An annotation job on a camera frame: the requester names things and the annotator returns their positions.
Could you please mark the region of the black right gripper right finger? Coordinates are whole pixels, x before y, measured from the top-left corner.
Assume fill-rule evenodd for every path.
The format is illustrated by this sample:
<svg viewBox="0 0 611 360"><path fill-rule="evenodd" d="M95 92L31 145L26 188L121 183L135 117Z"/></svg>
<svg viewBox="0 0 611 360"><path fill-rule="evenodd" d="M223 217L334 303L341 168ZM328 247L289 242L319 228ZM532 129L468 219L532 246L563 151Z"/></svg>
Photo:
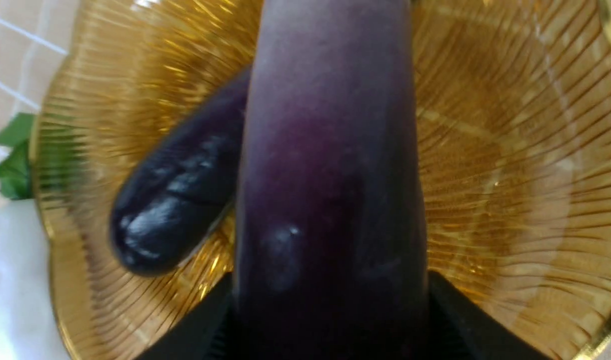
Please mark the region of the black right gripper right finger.
<svg viewBox="0 0 611 360"><path fill-rule="evenodd" d="M429 271L429 360L547 360L443 275Z"/></svg>

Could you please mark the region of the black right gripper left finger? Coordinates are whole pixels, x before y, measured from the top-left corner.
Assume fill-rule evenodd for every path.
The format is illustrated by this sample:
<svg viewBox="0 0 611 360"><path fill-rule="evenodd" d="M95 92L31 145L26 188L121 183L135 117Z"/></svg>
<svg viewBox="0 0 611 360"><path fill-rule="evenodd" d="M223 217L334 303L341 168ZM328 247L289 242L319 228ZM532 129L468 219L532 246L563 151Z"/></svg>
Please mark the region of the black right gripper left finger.
<svg viewBox="0 0 611 360"><path fill-rule="evenodd" d="M232 360L232 274L226 273L198 305L138 360Z"/></svg>

